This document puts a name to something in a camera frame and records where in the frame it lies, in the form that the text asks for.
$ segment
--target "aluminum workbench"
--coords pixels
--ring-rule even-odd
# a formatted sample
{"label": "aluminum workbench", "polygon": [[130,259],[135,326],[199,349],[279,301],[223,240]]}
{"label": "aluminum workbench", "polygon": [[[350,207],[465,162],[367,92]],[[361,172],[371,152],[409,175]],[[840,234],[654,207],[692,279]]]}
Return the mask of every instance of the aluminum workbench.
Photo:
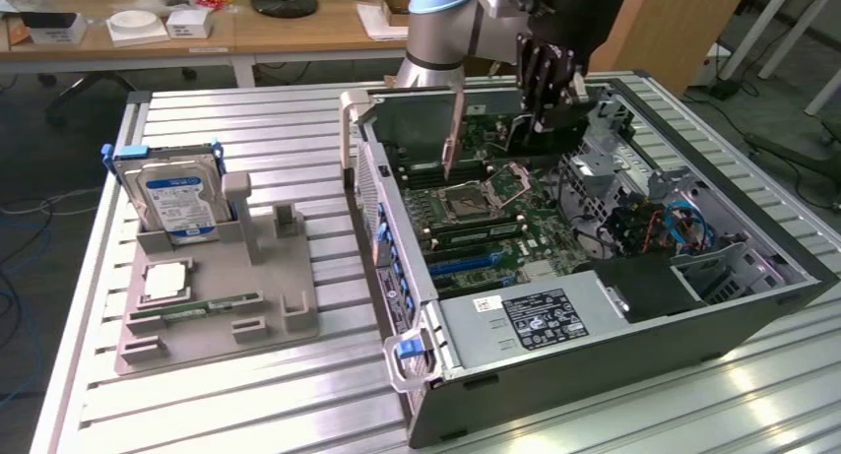
{"label": "aluminum workbench", "polygon": [[[841,273],[841,236],[649,79],[620,77],[769,215]],[[34,452],[403,453],[403,418],[339,181],[341,92],[379,83],[159,93],[126,108],[119,144],[225,144],[255,213],[306,215],[322,334],[290,349],[115,374],[136,214],[106,183]],[[681,159],[641,123],[662,167]],[[722,358],[423,452],[690,453],[841,449],[839,288]]]}

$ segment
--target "green circuit board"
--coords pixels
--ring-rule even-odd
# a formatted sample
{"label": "green circuit board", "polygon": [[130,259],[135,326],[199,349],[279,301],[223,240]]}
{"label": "green circuit board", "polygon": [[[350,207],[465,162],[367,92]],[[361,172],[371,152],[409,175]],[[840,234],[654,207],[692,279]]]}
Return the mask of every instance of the green circuit board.
{"label": "green circuit board", "polygon": [[496,256],[492,266],[433,275],[443,297],[566,275],[590,260],[540,181],[517,165],[494,166],[486,180],[402,190],[431,273]]}

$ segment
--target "floor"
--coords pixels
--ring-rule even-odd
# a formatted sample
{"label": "floor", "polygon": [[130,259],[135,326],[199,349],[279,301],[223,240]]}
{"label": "floor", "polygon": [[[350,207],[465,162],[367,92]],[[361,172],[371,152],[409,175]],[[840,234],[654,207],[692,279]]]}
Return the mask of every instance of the floor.
{"label": "floor", "polygon": [[[734,18],[722,35],[722,42],[737,45],[755,19],[756,16]],[[761,51],[764,42],[773,39],[784,28],[783,24],[772,25],[755,54]],[[827,137],[827,132],[817,119],[804,115],[801,110],[840,65],[841,53],[805,37],[773,79],[761,81],[753,74],[747,75],[760,90],[759,97],[740,93],[728,102],[714,102],[742,130],[768,135],[815,155],[825,156],[837,146],[828,148],[821,145],[820,139]],[[398,60],[313,63],[306,70],[305,64],[290,64],[281,69],[265,69],[259,86],[281,85],[295,80],[299,75],[298,83],[375,80],[385,74],[393,74],[397,66]],[[182,78],[178,69],[126,72],[126,77],[140,89],[152,91],[235,86],[229,68],[206,67],[197,70],[199,78],[193,82]],[[48,197],[102,185],[106,172],[99,161],[99,148],[115,140],[126,94],[114,85],[98,85],[86,92],[84,98],[64,108],[68,125],[63,130],[56,131],[43,123],[43,108],[60,88],[78,78],[78,75],[59,75],[59,85],[47,89],[35,76],[22,76],[15,87],[0,94],[0,140],[6,148],[6,154],[0,157],[0,203]],[[0,78],[0,85],[7,85],[10,81],[11,78]],[[690,91],[689,94],[694,98],[709,99],[702,91]],[[726,124],[721,114],[705,104],[693,104],[692,107],[721,135],[736,145],[744,146],[740,134]],[[841,122],[841,96],[827,105],[821,115],[827,120]],[[756,161],[787,186],[795,188],[795,174],[780,160],[764,155]],[[805,172],[801,192],[812,200],[829,202],[835,187],[828,180]],[[96,193],[67,198],[56,204],[56,211],[84,209],[96,205],[96,201]],[[836,229],[841,229],[839,216],[824,210],[816,212]],[[38,227],[44,218],[46,215],[40,213],[20,217],[0,215],[0,256],[6,256],[32,235],[34,230],[19,227],[19,224]],[[38,325],[34,333],[40,341],[43,368],[22,396],[6,406],[0,405],[0,451],[4,453],[28,451],[92,222],[94,213],[55,217],[50,224],[48,250],[11,276]],[[16,258],[8,266],[22,261],[23,258]],[[7,334],[10,320],[10,317],[0,319],[0,334]],[[34,373],[38,367],[35,359],[34,338],[23,327],[11,344],[0,351],[0,400]]]}

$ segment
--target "barcode sticker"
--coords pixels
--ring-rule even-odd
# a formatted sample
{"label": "barcode sticker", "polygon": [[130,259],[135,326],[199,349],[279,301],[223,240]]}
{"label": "barcode sticker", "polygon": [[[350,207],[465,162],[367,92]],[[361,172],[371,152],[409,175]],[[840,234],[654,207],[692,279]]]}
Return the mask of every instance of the barcode sticker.
{"label": "barcode sticker", "polygon": [[496,294],[494,296],[486,296],[485,298],[477,298],[473,301],[476,311],[484,313],[493,309],[502,309],[502,296]]}

